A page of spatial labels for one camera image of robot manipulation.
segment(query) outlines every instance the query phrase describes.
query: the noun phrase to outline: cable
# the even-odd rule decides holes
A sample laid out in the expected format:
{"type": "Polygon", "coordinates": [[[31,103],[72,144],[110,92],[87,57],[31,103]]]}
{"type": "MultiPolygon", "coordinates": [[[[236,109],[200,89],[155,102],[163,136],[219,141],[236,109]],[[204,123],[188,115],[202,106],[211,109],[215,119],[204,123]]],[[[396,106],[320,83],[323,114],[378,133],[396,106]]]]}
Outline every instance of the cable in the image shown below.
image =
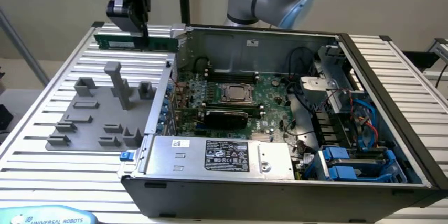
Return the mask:
{"type": "Polygon", "coordinates": [[[335,91],[330,94],[330,96],[324,99],[324,101],[320,103],[318,110],[322,110],[323,106],[326,105],[330,98],[336,94],[338,91],[348,91],[350,92],[350,98],[352,99],[352,92],[350,89],[335,89],[335,91]]]}
{"type": "MultiPolygon", "coordinates": [[[[287,92],[288,92],[290,86],[291,86],[292,84],[296,84],[296,85],[298,85],[296,82],[290,82],[288,85],[287,85],[287,92]]],[[[299,93],[296,92],[296,86],[294,86],[294,91],[292,91],[292,92],[294,92],[294,94],[295,94],[295,96],[296,96],[296,98],[298,98],[298,100],[299,100],[302,106],[308,110],[310,114],[314,115],[315,111],[306,105],[304,101],[300,99],[300,95],[299,95],[299,93]]]]}
{"type": "Polygon", "coordinates": [[[438,78],[438,82],[436,82],[436,88],[439,87],[439,82],[440,82],[440,79],[442,79],[442,76],[443,76],[443,73],[446,72],[447,70],[447,67],[448,67],[448,64],[444,66],[444,68],[442,69],[442,72],[440,72],[440,75],[439,75],[439,78],[438,78]]]}
{"type": "Polygon", "coordinates": [[[290,126],[292,125],[292,123],[294,123],[295,121],[296,121],[296,119],[294,119],[294,120],[288,123],[288,125],[287,125],[286,132],[288,133],[288,135],[291,135],[291,136],[303,136],[303,135],[307,135],[307,134],[310,134],[310,133],[315,133],[315,131],[308,131],[308,132],[306,132],[306,133],[292,134],[292,133],[290,132],[290,126]]]}
{"type": "Polygon", "coordinates": [[[375,139],[374,139],[374,144],[372,147],[378,145],[378,139],[379,139],[379,131],[378,129],[374,127],[372,124],[370,124],[368,122],[364,123],[364,125],[372,129],[374,133],[375,133],[375,139]]]}
{"type": "Polygon", "coordinates": [[[354,102],[356,102],[358,104],[360,104],[362,106],[364,106],[366,108],[368,108],[372,111],[372,125],[376,126],[376,109],[374,106],[371,106],[366,101],[359,100],[359,99],[354,99],[354,102]]]}
{"type": "Polygon", "coordinates": [[[196,72],[198,61],[202,60],[202,59],[207,59],[207,62],[210,62],[210,58],[207,56],[199,56],[194,61],[194,72],[196,72]]]}
{"type": "Polygon", "coordinates": [[[292,60],[292,55],[295,54],[295,52],[296,52],[296,50],[299,50],[299,49],[302,49],[302,50],[308,50],[308,52],[311,53],[311,55],[312,55],[312,57],[315,56],[315,53],[311,51],[311,49],[308,48],[308,47],[296,47],[291,52],[290,52],[290,55],[288,55],[288,57],[287,57],[287,59],[288,59],[288,78],[291,78],[291,65],[292,65],[292,63],[291,63],[291,60],[292,60]]]}
{"type": "Polygon", "coordinates": [[[172,77],[170,77],[170,79],[174,81],[176,87],[179,87],[178,82],[175,81],[175,79],[172,77]]]}

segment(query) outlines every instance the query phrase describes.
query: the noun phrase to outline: warning label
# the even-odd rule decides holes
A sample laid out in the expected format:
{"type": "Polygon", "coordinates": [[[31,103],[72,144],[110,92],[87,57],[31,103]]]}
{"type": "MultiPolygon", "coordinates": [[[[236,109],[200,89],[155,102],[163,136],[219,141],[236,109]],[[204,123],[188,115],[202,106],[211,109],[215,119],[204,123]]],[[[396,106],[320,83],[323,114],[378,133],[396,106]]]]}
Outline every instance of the warning label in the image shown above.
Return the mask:
{"type": "Polygon", "coordinates": [[[250,172],[247,142],[212,141],[206,144],[207,170],[250,172]]]}

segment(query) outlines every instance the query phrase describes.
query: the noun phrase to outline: green circuit board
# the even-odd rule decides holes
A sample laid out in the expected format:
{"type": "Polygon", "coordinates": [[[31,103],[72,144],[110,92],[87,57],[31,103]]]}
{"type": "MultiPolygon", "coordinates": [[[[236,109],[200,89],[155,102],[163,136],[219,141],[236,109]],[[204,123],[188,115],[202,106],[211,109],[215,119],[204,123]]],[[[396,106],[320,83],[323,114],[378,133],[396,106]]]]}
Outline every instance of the green circuit board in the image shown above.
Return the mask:
{"type": "MultiPolygon", "coordinates": [[[[251,84],[252,87],[252,100],[254,104],[263,104],[264,112],[262,118],[250,117],[247,127],[242,130],[212,130],[204,127],[204,123],[199,119],[200,107],[203,101],[210,103],[218,103],[222,99],[222,87],[227,83],[207,82],[198,74],[191,72],[180,73],[179,82],[187,82],[190,84],[190,97],[188,108],[178,109],[179,136],[206,136],[216,138],[239,138],[252,139],[255,133],[258,136],[264,136],[272,142],[283,142],[284,131],[280,129],[280,120],[287,125],[292,120],[291,107],[286,106],[287,89],[286,85],[280,84],[282,77],[272,74],[260,74],[260,79],[256,84],[251,84]],[[272,85],[272,81],[279,83],[279,86],[272,85]]],[[[250,109],[244,109],[244,112],[251,114],[250,109]]]]}

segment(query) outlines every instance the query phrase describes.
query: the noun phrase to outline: black cable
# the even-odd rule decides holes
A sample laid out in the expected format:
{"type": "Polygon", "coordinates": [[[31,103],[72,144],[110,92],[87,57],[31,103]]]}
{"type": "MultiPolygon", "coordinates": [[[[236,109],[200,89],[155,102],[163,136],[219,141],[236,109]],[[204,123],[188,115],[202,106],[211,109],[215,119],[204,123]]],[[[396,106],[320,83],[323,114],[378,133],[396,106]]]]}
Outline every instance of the black cable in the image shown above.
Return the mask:
{"type": "Polygon", "coordinates": [[[210,59],[207,56],[199,56],[196,59],[195,59],[195,62],[194,62],[194,72],[196,72],[196,64],[198,64],[198,61],[202,60],[202,59],[207,59],[207,62],[210,62],[210,59]]]}
{"type": "Polygon", "coordinates": [[[288,55],[288,78],[290,78],[290,76],[291,76],[291,65],[292,65],[292,63],[291,63],[291,60],[292,60],[292,55],[295,54],[295,52],[298,51],[298,50],[308,50],[308,52],[311,53],[311,56],[312,57],[315,57],[315,53],[311,51],[311,49],[308,48],[308,47],[296,47],[291,52],[290,52],[290,55],[288,55]]]}
{"type": "Polygon", "coordinates": [[[436,88],[439,86],[439,82],[440,82],[440,79],[442,79],[442,76],[443,76],[443,73],[446,72],[447,70],[447,67],[448,67],[448,64],[444,66],[444,68],[442,69],[442,72],[440,72],[440,75],[439,75],[439,78],[438,78],[438,82],[436,82],[436,88]]]}
{"type": "Polygon", "coordinates": [[[307,135],[307,134],[310,134],[310,133],[315,133],[315,131],[308,131],[308,132],[306,132],[306,133],[292,134],[292,133],[290,132],[290,126],[292,125],[292,122],[294,122],[294,121],[295,121],[295,120],[292,120],[292,121],[288,123],[287,127],[286,127],[286,132],[287,132],[291,136],[303,136],[303,135],[307,135]]]}
{"type": "Polygon", "coordinates": [[[302,106],[308,110],[310,114],[314,115],[315,111],[307,106],[307,104],[306,104],[304,101],[302,100],[300,95],[299,95],[299,92],[296,91],[296,86],[298,86],[298,85],[295,85],[295,86],[292,87],[292,88],[294,88],[294,94],[295,94],[295,96],[296,96],[296,98],[298,98],[298,100],[299,100],[302,106]]]}

